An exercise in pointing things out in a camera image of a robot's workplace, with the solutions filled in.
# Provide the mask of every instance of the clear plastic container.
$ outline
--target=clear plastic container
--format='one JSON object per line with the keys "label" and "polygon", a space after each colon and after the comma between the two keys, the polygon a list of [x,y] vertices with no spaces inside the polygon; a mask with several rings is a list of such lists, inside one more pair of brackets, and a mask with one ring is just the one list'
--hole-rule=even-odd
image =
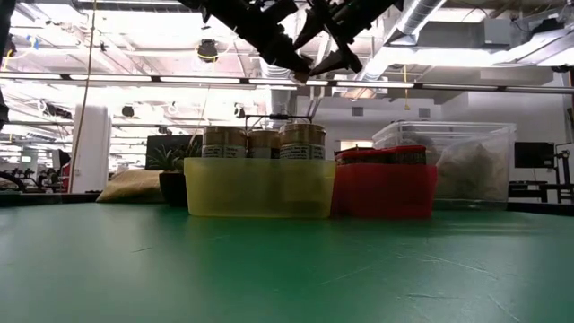
{"label": "clear plastic container", "polygon": [[373,136],[375,148],[422,144],[436,165],[435,199],[506,202],[516,126],[502,123],[391,124]]}
{"label": "clear plastic container", "polygon": [[184,173],[192,215],[330,215],[334,161],[186,158]]}

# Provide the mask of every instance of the black plant pot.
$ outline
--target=black plant pot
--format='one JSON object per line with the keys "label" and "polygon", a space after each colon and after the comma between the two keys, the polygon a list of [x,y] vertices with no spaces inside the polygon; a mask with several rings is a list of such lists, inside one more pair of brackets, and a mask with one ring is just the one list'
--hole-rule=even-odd
{"label": "black plant pot", "polygon": [[160,188],[163,198],[170,206],[187,207],[186,176],[182,173],[160,174]]}

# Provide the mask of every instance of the workbench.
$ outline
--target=workbench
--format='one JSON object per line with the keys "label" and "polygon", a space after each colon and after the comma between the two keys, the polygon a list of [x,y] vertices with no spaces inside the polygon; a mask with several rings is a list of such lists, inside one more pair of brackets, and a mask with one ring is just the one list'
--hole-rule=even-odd
{"label": "workbench", "polygon": [[12,322],[571,322],[574,218],[201,218],[163,205],[0,209]]}

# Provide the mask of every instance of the yellow plastic bin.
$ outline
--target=yellow plastic bin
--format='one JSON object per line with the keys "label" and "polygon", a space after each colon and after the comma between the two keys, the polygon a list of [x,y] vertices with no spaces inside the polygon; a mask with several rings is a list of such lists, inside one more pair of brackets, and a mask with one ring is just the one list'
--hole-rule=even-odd
{"label": "yellow plastic bin", "polygon": [[334,161],[186,158],[189,213],[327,218]]}

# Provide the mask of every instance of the red package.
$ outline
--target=red package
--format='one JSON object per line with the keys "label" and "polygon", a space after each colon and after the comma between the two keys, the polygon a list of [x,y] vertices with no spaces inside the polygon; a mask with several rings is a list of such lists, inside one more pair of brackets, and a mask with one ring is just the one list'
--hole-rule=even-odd
{"label": "red package", "polygon": [[354,163],[337,166],[331,214],[359,218],[428,219],[437,168]]}
{"label": "red package", "polygon": [[426,164],[423,145],[398,146],[385,149],[347,150],[335,156],[337,165],[351,163]]}

